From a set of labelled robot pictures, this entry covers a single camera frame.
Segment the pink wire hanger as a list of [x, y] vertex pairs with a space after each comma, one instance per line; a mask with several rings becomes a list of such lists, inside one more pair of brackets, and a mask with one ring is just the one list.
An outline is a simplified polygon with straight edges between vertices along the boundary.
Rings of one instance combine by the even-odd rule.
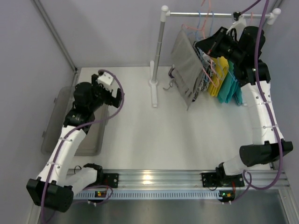
[[193, 35], [195, 37], [196, 41], [200, 41], [202, 39], [206, 39], [206, 34], [205, 34], [205, 28], [206, 28], [206, 22], [208, 19], [209, 14], [212, 14], [212, 17], [214, 17], [214, 13], [212, 11], [212, 5], [211, 5], [211, 0], [208, 0], [208, 11], [204, 17], [202, 26], [201, 26], [201, 12], [198, 11], [199, 13], [199, 21], [196, 27], [190, 27], [186, 24], [182, 24], [181, 28], [185, 29], [185, 30], [192, 30], [192, 32], [188, 33], [187, 35]]

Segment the grey trousers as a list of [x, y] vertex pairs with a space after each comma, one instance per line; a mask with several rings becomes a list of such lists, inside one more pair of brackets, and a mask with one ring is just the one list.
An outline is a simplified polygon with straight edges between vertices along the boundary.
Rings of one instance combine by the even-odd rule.
[[171, 51], [172, 67], [168, 75], [171, 77], [169, 86], [163, 88], [168, 91], [176, 86], [188, 110], [203, 73], [203, 65], [197, 56], [187, 33], [181, 29], [176, 37]]

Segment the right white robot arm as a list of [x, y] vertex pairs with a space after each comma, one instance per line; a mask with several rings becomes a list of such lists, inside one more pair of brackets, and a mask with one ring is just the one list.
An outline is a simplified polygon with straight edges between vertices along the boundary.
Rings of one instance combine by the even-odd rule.
[[255, 165], [281, 162], [293, 150], [292, 142], [284, 139], [278, 127], [271, 100], [269, 69], [259, 58], [264, 43], [264, 31], [256, 26], [245, 27], [239, 39], [221, 27], [211, 37], [194, 43], [196, 49], [208, 56], [224, 57], [233, 63], [252, 127], [252, 143], [240, 146], [237, 156], [216, 168], [220, 180], [238, 177]]

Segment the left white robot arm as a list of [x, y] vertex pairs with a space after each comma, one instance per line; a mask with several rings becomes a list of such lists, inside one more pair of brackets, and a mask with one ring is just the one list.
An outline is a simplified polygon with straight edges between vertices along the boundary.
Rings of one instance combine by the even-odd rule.
[[123, 107], [122, 85], [113, 89], [112, 83], [119, 83], [110, 71], [100, 69], [91, 76], [90, 82], [76, 84], [72, 107], [66, 114], [57, 144], [35, 179], [29, 179], [26, 189], [34, 203], [41, 208], [66, 212], [76, 194], [90, 187], [101, 187], [103, 168], [94, 163], [85, 164], [76, 174], [67, 177], [69, 165], [92, 125], [112, 119], [116, 115], [96, 120], [95, 111], [103, 105]]

